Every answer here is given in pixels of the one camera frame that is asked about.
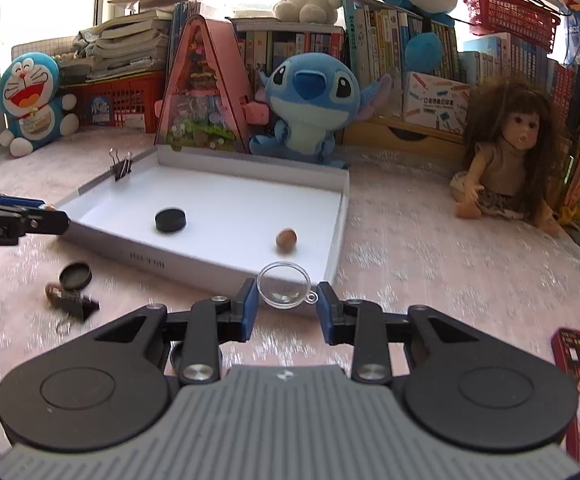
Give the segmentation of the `clear plastic dome lens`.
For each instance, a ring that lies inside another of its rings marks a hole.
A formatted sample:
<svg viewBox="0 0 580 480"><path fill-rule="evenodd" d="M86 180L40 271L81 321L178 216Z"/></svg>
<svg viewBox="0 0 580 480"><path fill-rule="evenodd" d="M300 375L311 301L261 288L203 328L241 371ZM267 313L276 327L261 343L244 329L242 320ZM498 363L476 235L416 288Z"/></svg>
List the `clear plastic dome lens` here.
<svg viewBox="0 0 580 480"><path fill-rule="evenodd" d="M277 310L291 310L318 301L310 276L302 266L290 261L264 266L255 281L264 304Z"/></svg>

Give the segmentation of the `black round lid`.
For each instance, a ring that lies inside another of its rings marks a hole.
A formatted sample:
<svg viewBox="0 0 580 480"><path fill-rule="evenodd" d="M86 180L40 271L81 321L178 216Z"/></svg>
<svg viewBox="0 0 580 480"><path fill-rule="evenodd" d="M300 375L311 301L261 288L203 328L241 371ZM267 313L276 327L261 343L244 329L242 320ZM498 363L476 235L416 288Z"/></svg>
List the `black round lid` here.
<svg viewBox="0 0 580 480"><path fill-rule="evenodd" d="M92 280L92 269L83 261L72 262L59 274L59 284L68 292L79 292Z"/></svg>

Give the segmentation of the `brown acorn nut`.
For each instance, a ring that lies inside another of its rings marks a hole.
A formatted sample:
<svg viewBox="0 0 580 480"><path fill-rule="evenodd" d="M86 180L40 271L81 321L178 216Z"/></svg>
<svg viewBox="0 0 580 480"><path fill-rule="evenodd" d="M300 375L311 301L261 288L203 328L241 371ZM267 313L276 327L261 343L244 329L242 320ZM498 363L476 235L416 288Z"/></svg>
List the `brown acorn nut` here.
<svg viewBox="0 0 580 480"><path fill-rule="evenodd" d="M297 242L296 231L292 229L283 229L276 236L276 246L281 252L292 252Z"/></svg>

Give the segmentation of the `black binder clip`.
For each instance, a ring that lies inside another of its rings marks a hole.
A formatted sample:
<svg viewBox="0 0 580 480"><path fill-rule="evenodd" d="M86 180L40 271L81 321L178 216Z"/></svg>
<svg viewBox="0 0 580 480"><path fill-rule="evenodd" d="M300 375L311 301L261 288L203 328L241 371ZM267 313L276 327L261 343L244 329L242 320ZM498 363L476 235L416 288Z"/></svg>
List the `black binder clip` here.
<svg viewBox="0 0 580 480"><path fill-rule="evenodd" d="M67 335L74 324L85 323L100 310L97 300L79 292L70 292L59 284L47 284L45 295L49 307L60 315L56 326L56 332L59 335Z"/></svg>
<svg viewBox="0 0 580 480"><path fill-rule="evenodd" d="M124 157L121 157L116 148L110 148L109 155L112 160L110 170L115 181L119 181L132 172L133 153L128 152Z"/></svg>

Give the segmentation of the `black binder clip on tray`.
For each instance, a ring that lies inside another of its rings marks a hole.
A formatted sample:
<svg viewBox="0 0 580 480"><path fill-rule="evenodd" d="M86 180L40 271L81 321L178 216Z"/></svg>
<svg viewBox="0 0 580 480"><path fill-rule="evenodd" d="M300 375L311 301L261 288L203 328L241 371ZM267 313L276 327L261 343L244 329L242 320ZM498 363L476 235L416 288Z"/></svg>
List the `black binder clip on tray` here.
<svg viewBox="0 0 580 480"><path fill-rule="evenodd" d="M128 152L124 157L121 157L116 148L110 148L109 155L112 160L110 170L115 181L119 181L132 172L133 153Z"/></svg>

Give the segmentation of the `white cardboard box tray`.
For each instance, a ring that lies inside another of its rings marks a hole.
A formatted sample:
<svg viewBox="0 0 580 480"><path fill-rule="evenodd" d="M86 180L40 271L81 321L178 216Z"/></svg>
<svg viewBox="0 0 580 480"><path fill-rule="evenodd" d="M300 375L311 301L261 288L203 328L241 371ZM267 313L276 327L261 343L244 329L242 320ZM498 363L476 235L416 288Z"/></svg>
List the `white cardboard box tray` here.
<svg viewBox="0 0 580 480"><path fill-rule="evenodd" d="M312 285L332 281L348 213L343 169L278 158L165 145L137 155L132 172L107 171L58 203L66 240L117 262L207 292L232 296L246 278L286 259ZM161 233L154 216L180 208L186 226ZM296 231L281 255L276 236Z"/></svg>

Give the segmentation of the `black round puck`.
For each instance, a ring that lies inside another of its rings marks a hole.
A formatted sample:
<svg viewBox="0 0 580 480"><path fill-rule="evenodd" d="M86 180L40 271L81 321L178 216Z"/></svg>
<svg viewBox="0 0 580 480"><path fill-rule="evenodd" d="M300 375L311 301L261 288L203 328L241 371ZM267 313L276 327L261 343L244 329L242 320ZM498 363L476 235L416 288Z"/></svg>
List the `black round puck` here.
<svg viewBox="0 0 580 480"><path fill-rule="evenodd" d="M154 216L154 225L161 233L176 233L187 224L185 211L180 208L165 208Z"/></svg>

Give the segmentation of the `Doraemon plush toy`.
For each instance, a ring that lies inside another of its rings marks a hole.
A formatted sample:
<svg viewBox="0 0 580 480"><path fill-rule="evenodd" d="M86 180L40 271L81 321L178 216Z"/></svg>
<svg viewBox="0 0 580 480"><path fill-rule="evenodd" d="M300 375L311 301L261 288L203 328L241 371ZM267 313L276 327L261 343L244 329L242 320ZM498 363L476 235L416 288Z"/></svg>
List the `Doraemon plush toy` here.
<svg viewBox="0 0 580 480"><path fill-rule="evenodd" d="M59 82L57 62L40 52L18 56L0 77L0 107L7 119L0 145L12 157L28 156L77 132L76 96L57 96Z"/></svg>

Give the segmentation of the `red plastic crate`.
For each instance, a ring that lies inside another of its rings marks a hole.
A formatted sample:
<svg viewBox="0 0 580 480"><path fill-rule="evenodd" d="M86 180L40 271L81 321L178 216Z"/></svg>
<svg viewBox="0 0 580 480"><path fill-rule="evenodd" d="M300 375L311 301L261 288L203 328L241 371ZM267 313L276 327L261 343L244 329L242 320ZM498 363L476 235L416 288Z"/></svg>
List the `red plastic crate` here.
<svg viewBox="0 0 580 480"><path fill-rule="evenodd" d="M58 95L74 94L73 113L81 127L110 127L155 133L154 104L163 98L165 74L140 73L87 84L62 86Z"/></svg>

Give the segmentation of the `yellow wooden drawer shelf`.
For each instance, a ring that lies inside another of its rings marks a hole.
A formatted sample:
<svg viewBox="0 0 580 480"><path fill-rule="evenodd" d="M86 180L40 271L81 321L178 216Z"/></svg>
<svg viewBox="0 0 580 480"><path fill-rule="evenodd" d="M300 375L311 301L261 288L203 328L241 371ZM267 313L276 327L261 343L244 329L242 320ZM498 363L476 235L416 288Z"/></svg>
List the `yellow wooden drawer shelf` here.
<svg viewBox="0 0 580 480"><path fill-rule="evenodd" d="M372 116L352 122L340 134L342 145L381 148L460 165L465 155L461 135L403 122L401 119Z"/></svg>

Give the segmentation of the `pink triangular toy house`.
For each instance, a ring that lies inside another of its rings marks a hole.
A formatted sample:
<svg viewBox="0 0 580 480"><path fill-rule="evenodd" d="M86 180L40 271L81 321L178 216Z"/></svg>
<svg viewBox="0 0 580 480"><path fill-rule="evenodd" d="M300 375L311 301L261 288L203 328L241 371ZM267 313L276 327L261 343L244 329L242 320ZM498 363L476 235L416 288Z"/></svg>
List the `pink triangular toy house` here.
<svg viewBox="0 0 580 480"><path fill-rule="evenodd" d="M268 107L254 99L231 22L188 20L156 109L157 144L176 152L249 151L250 128L266 124Z"/></svg>

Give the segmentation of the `stack of papers and books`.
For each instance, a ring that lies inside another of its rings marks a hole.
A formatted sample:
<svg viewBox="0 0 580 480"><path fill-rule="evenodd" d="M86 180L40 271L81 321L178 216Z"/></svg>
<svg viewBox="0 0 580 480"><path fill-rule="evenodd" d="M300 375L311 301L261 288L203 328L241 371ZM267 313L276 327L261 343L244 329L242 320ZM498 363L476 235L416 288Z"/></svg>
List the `stack of papers and books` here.
<svg viewBox="0 0 580 480"><path fill-rule="evenodd" d="M81 30L54 59L70 81L162 70L188 16L200 11L202 1L112 0L137 10Z"/></svg>

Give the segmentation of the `blue Stitch plush toy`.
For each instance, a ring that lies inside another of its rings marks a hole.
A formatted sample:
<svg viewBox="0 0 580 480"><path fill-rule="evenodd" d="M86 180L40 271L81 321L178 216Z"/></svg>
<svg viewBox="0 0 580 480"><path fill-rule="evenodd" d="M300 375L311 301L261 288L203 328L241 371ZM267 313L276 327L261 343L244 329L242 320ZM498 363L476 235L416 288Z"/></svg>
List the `blue Stitch plush toy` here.
<svg viewBox="0 0 580 480"><path fill-rule="evenodd" d="M339 169L348 164L332 157L334 133L371 118L392 87L384 74L363 88L348 66L318 52L290 56L260 79L258 96L277 120L272 136L252 136L250 153Z"/></svg>

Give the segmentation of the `label printer box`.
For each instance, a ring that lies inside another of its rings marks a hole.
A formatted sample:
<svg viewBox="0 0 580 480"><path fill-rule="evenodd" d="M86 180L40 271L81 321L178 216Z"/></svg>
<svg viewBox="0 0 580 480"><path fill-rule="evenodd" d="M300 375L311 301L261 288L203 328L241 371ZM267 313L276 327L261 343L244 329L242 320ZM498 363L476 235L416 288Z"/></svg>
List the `label printer box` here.
<svg viewBox="0 0 580 480"><path fill-rule="evenodd" d="M404 92L403 119L409 124L461 136L469 99L468 84L410 72Z"/></svg>

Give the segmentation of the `brown-haired baby doll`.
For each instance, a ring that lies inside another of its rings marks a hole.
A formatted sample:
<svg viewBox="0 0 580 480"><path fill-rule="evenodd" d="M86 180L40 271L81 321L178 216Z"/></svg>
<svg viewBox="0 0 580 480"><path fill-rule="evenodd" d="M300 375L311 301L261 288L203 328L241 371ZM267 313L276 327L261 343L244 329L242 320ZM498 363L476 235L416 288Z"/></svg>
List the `brown-haired baby doll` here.
<svg viewBox="0 0 580 480"><path fill-rule="evenodd" d="M464 141L464 166L450 180L455 216L519 220L558 236L545 200L556 157L548 96L521 79L484 82L471 93Z"/></svg>

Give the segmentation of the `row of books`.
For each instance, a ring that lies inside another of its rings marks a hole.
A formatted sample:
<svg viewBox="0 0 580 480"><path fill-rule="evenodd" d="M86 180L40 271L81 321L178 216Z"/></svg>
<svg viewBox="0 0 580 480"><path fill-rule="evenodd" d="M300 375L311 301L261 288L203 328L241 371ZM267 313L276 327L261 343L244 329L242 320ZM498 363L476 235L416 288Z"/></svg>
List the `row of books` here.
<svg viewBox="0 0 580 480"><path fill-rule="evenodd" d="M286 58L306 52L325 53L348 64L362 86L388 72L396 84L389 113L402 114L402 101L412 64L406 50L424 32L424 19L402 10L352 5L352 23L341 28L323 24L282 22L276 18L233 18L237 46L251 84L258 73L270 73ZM561 115L574 110L580 96L580 63L567 66L547 51L510 32L496 32L458 46L453 27L431 22L432 34L441 43L441 62L432 75L463 81L471 87L499 76L519 76L543 86Z"/></svg>

